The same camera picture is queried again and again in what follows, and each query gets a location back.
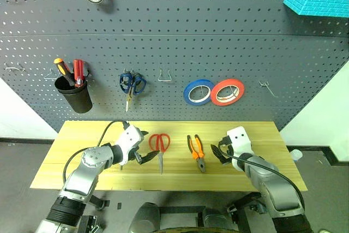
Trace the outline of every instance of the tape roll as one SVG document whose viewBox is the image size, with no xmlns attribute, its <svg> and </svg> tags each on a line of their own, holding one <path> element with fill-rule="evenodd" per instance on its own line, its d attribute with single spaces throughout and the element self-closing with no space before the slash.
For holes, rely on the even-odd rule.
<svg viewBox="0 0 349 233">
<path fill-rule="evenodd" d="M 208 89 L 207 95 L 205 95 L 201 99 L 192 99 L 192 98 L 190 98 L 190 94 L 197 87 L 207 88 Z M 211 81 L 207 80 L 207 79 L 195 80 L 194 82 L 189 83 L 187 85 L 187 87 L 184 89 L 184 92 L 183 92 L 184 100 L 185 100 L 185 102 L 187 102 L 188 104 L 193 105 L 193 106 L 204 105 L 204 104 L 206 104 L 207 102 L 209 102 L 211 100 L 210 95 L 211 95 L 211 90 L 212 90 L 213 87 L 214 87 L 214 84 Z"/>
<path fill-rule="evenodd" d="M 225 87 L 234 87 L 230 95 L 219 97 L 218 93 Z M 219 82 L 211 91 L 211 100 L 217 106 L 228 106 L 238 101 L 245 92 L 244 84 L 237 79 L 226 79 Z"/>
</svg>

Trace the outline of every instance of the pegboard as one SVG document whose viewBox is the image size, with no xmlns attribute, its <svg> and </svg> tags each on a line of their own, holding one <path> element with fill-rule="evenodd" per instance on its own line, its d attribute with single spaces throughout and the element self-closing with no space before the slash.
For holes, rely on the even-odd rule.
<svg viewBox="0 0 349 233">
<path fill-rule="evenodd" d="M 0 57 L 26 69 L 2 67 L 1 78 L 55 130 L 115 118 L 270 120 L 281 129 L 348 60 L 347 19 L 298 16 L 282 0 L 0 0 L 0 14 Z M 74 113 L 44 79 L 56 57 L 88 62 L 90 112 Z M 124 68 L 148 81 L 127 113 Z M 172 82 L 157 81 L 160 68 Z M 199 78 L 238 78 L 245 95 L 227 107 L 190 106 L 183 90 Z"/>
</svg>

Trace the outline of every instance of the gray floor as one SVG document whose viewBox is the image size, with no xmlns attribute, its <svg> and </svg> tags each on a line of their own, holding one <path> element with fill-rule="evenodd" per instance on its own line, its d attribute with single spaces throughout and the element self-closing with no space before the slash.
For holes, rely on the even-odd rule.
<svg viewBox="0 0 349 233">
<path fill-rule="evenodd" d="M 0 144 L 0 225 L 1 232 L 35 232 L 54 202 L 57 190 L 29 189 L 49 146 Z M 325 228 L 333 233 L 349 232 L 349 169 L 330 166 L 320 152 L 304 152 L 297 163 L 308 192 L 304 192 L 306 215 L 314 232 Z M 226 204 L 243 193 L 215 192 L 97 192 L 111 200 L 103 212 L 92 207 L 85 214 L 97 214 L 106 222 L 105 233 L 127 232 L 137 209 L 144 202 L 161 206 L 206 205 L 225 210 Z M 122 209 L 117 210 L 117 203 Z M 268 215 L 248 212 L 252 232 L 275 232 Z M 194 216 L 164 215 L 161 227 L 194 226 Z"/>
</svg>

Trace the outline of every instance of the wooden tabletop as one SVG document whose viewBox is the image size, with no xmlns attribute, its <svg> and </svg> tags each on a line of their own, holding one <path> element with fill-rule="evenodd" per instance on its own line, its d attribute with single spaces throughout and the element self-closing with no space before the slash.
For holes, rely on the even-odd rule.
<svg viewBox="0 0 349 233">
<path fill-rule="evenodd" d="M 62 171 L 68 158 L 77 150 L 96 146 L 109 121 L 66 121 L 38 170 L 31 188 L 61 189 Z M 188 190 L 188 191 L 256 191 L 245 173 L 232 165 L 221 165 L 213 155 L 210 144 L 217 145 L 226 131 L 243 126 L 251 140 L 252 150 L 274 163 L 300 190 L 307 190 L 274 122 L 223 121 L 130 121 L 149 132 L 140 144 L 139 153 L 150 151 L 148 138 L 152 134 L 167 133 L 171 145 L 164 154 L 164 173 L 159 174 L 158 158 L 139 165 L 128 162 L 104 170 L 99 175 L 98 190 Z M 114 123 L 105 134 L 102 144 L 114 142 L 123 131 L 121 123 Z M 198 134 L 205 153 L 206 173 L 201 173 L 188 150 L 186 136 Z M 81 154 L 70 163 L 67 176 L 77 168 Z"/>
</svg>

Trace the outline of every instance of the white wall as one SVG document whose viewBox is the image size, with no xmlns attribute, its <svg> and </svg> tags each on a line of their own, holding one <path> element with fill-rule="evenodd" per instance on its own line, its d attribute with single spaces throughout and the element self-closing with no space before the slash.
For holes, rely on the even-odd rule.
<svg viewBox="0 0 349 233">
<path fill-rule="evenodd" d="M 0 78 L 0 138 L 54 139 L 54 131 Z"/>
<path fill-rule="evenodd" d="M 349 62 L 281 131 L 287 145 L 330 146 L 349 161 Z"/>
</svg>

